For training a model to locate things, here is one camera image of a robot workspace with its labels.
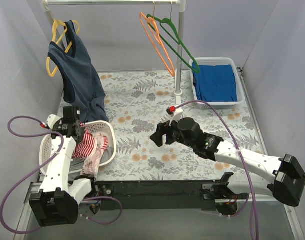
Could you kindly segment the red white striped tank top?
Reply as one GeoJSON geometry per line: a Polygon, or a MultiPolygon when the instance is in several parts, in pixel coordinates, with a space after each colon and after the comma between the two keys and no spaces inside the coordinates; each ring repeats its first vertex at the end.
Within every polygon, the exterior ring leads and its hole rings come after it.
{"type": "Polygon", "coordinates": [[[87,159],[91,158],[96,150],[105,151],[109,147],[109,139],[105,134],[100,132],[90,133],[88,129],[85,130],[85,134],[81,143],[78,143],[74,153],[73,159],[87,159]]]}

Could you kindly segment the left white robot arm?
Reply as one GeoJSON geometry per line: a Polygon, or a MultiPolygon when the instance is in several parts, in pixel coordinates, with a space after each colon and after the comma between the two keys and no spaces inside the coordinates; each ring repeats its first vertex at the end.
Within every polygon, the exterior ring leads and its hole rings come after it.
{"type": "Polygon", "coordinates": [[[73,153],[85,135],[77,107],[63,108],[63,117],[49,116],[52,160],[46,165],[46,175],[38,193],[30,196],[29,204],[41,227],[74,224],[79,217],[79,205],[86,198],[94,200],[99,194],[95,177],[86,174],[69,185],[73,153]]]}

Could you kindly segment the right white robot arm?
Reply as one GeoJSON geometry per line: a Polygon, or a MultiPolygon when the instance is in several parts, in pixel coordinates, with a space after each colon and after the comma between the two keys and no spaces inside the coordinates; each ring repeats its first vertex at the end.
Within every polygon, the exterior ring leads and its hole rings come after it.
{"type": "Polygon", "coordinates": [[[159,123],[150,139],[158,146],[175,142],[193,150],[199,157],[243,168],[253,174],[254,192],[273,196],[279,202],[297,207],[305,188],[305,171],[297,158],[286,154],[274,157],[241,149],[222,137],[206,133],[192,118],[159,123]]]}

